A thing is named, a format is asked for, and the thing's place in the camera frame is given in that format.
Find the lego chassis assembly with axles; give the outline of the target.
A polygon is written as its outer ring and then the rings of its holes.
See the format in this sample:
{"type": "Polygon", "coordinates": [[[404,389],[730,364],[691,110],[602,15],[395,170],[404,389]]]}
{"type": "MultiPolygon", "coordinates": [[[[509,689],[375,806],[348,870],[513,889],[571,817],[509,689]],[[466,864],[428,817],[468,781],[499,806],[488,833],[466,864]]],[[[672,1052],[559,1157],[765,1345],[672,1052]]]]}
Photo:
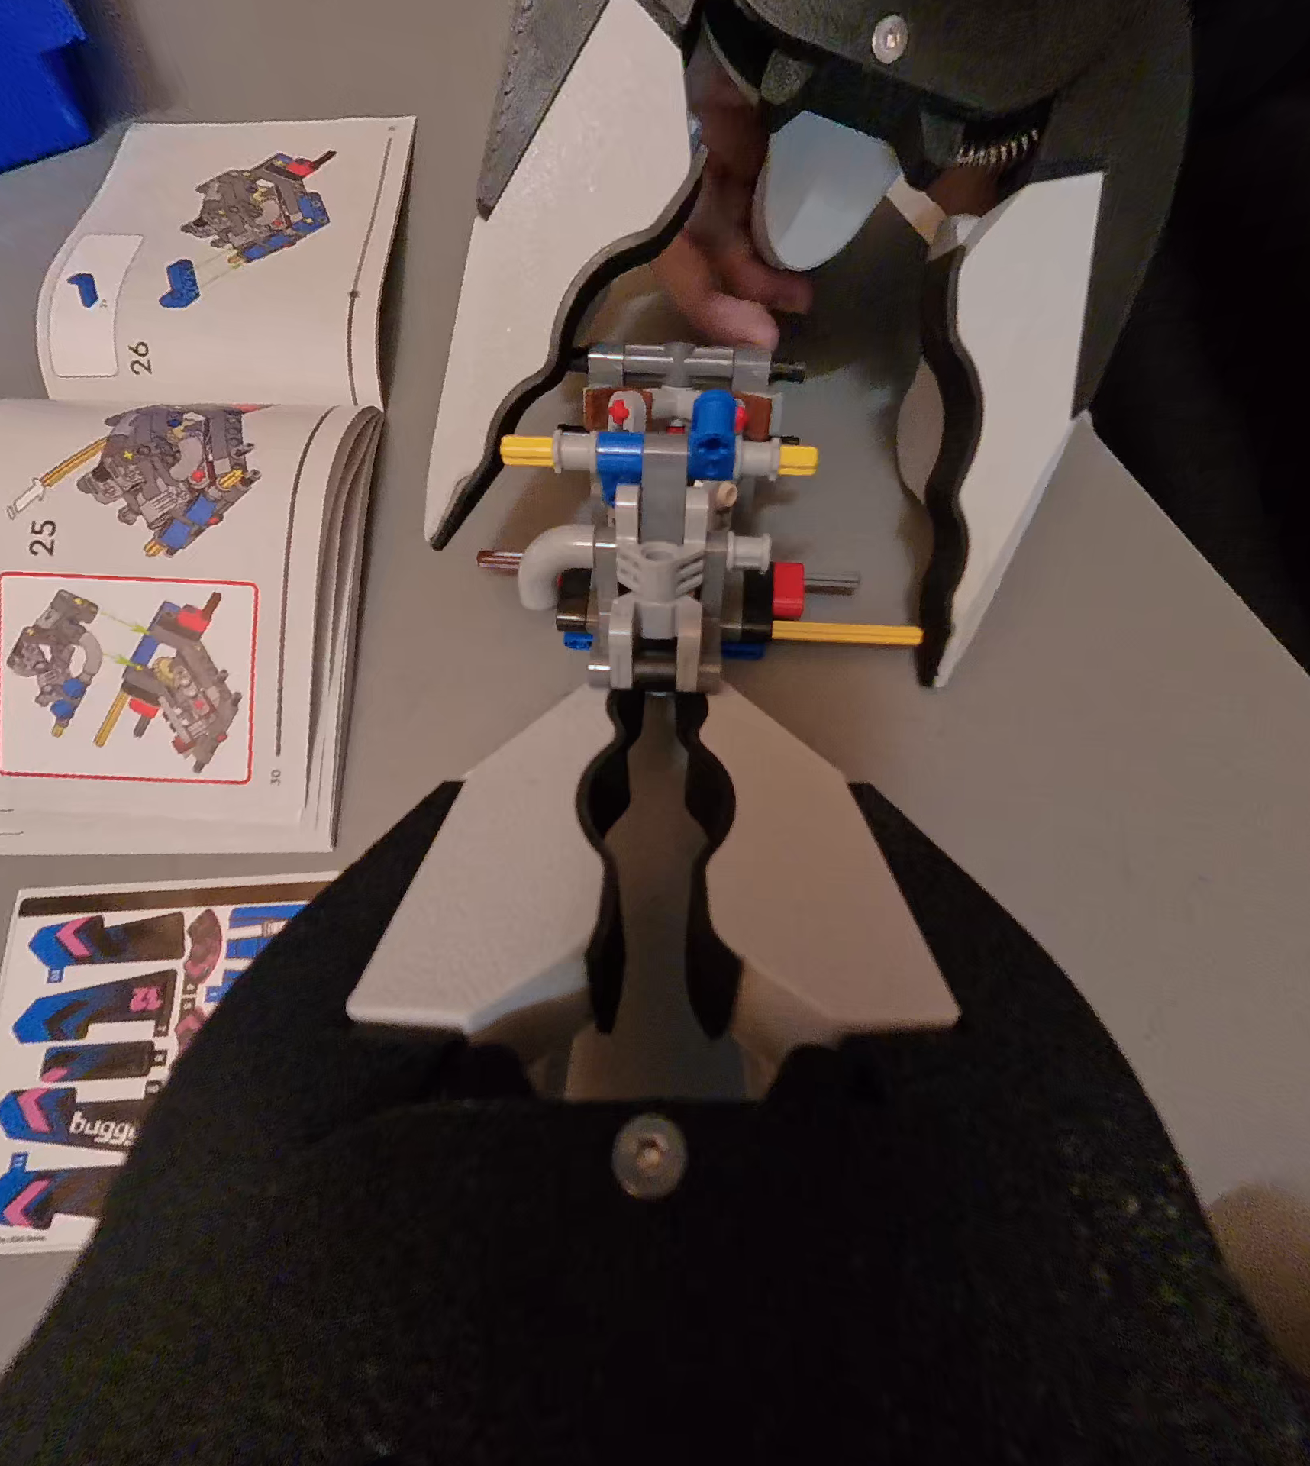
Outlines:
{"type": "MultiPolygon", "coordinates": [[[[794,362],[776,362],[769,352],[732,346],[718,348],[678,340],[654,344],[596,342],[573,352],[571,369],[583,375],[583,391],[585,387],[649,387],[666,383],[689,387],[709,383],[728,387],[780,389],[780,385],[784,385],[786,381],[802,379],[802,366],[794,362]]],[[[571,426],[583,424],[583,416],[585,412],[581,393],[581,418],[571,426]]],[[[755,494],[751,497],[749,509],[744,513],[744,528],[749,530],[755,530],[751,528],[755,494]]],[[[734,614],[736,629],[761,629],[763,635],[761,639],[740,639],[738,643],[726,643],[722,649],[720,672],[724,660],[734,656],[759,656],[771,641],[902,649],[920,647],[920,627],[842,622],[829,623],[806,620],[804,614],[809,594],[846,594],[856,589],[856,579],[821,577],[811,573],[798,559],[778,559],[776,556],[773,558],[775,579],[771,592],[745,591],[742,594],[740,608],[734,614]]],[[[497,567],[505,573],[515,573],[515,561],[517,552],[484,550],[478,554],[480,565],[497,567]]],[[[563,639],[556,618],[554,627],[559,633],[565,649],[581,651],[587,655],[585,649],[577,649],[573,647],[573,643],[563,639]]],[[[660,686],[639,686],[633,689],[641,687],[672,691],[660,686]]]]}

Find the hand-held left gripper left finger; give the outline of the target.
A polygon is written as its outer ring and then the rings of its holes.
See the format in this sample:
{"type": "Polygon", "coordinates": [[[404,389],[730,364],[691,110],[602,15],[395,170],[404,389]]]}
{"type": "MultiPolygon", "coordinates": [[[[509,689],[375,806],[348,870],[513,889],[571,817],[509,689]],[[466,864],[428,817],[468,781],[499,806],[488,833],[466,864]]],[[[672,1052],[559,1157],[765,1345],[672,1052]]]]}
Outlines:
{"type": "Polygon", "coordinates": [[[643,720],[643,693],[581,686],[463,775],[346,1002],[354,1021],[503,1046],[538,1095],[577,1095],[573,1048],[614,1029],[627,976],[608,833],[643,720]]]}

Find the person's right hand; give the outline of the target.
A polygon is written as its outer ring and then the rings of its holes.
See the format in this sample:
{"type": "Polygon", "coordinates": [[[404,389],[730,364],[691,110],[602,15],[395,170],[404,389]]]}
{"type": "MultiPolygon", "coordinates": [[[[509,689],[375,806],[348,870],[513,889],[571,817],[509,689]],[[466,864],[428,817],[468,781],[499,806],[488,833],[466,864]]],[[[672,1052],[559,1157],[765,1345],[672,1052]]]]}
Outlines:
{"type": "Polygon", "coordinates": [[[751,207],[767,125],[709,46],[689,57],[685,82],[705,168],[693,208],[652,271],[701,338],[773,352],[778,317],[806,313],[813,292],[804,272],[771,265],[755,247],[751,207]]]}

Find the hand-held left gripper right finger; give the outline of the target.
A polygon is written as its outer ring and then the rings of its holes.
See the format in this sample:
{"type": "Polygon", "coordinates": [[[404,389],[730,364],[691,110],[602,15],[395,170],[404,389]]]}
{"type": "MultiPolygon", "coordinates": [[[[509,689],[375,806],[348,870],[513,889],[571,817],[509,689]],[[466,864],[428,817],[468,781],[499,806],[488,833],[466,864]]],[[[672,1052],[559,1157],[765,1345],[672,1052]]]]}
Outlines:
{"type": "Polygon", "coordinates": [[[734,687],[676,695],[687,1000],[761,1095],[794,1048],[943,1031],[959,1015],[844,775],[734,687]]]}

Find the sticker sheet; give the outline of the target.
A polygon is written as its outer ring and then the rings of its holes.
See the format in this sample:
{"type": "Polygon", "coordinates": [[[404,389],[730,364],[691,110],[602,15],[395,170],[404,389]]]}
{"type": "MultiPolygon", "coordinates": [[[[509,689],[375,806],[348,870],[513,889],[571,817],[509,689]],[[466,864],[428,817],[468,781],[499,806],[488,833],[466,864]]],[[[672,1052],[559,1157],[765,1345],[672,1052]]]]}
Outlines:
{"type": "Polygon", "coordinates": [[[180,1052],[335,872],[26,887],[0,969],[0,1256],[75,1254],[180,1052]]]}

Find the grey and blue lego assembly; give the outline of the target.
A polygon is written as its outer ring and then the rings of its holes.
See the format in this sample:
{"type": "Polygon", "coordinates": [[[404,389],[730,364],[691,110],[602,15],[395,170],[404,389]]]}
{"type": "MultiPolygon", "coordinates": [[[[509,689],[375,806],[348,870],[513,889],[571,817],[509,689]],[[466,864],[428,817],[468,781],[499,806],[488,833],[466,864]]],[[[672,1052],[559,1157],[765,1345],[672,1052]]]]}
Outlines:
{"type": "Polygon", "coordinates": [[[517,552],[517,596],[554,612],[594,686],[718,686],[734,614],[771,592],[773,540],[744,528],[755,488],[806,478],[817,449],[780,433],[778,387],[585,387],[583,424],[503,433],[501,466],[587,478],[587,507],[517,552]]]}

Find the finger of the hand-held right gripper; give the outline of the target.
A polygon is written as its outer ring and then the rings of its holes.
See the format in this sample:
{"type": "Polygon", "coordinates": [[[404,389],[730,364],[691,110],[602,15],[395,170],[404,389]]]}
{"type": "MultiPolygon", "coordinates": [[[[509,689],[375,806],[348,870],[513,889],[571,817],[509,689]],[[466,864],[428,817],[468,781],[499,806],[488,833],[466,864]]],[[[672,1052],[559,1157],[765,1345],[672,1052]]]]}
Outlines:
{"type": "Polygon", "coordinates": [[[515,5],[428,455],[433,550],[495,478],[499,437],[569,369],[594,296],[693,207],[697,20],[689,1],[515,5]]]}
{"type": "Polygon", "coordinates": [[[912,494],[931,530],[918,680],[951,678],[1075,426],[1102,172],[943,214],[920,284],[912,494]]]}

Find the open instruction booklet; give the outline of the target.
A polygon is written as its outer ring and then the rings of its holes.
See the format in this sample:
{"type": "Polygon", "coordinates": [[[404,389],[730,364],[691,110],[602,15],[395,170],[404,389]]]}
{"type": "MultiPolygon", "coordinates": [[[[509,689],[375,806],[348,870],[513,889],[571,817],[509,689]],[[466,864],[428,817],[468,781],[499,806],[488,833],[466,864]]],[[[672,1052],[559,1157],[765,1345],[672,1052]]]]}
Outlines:
{"type": "Polygon", "coordinates": [[[0,399],[0,854],[335,846],[414,133],[125,127],[0,399]]]}

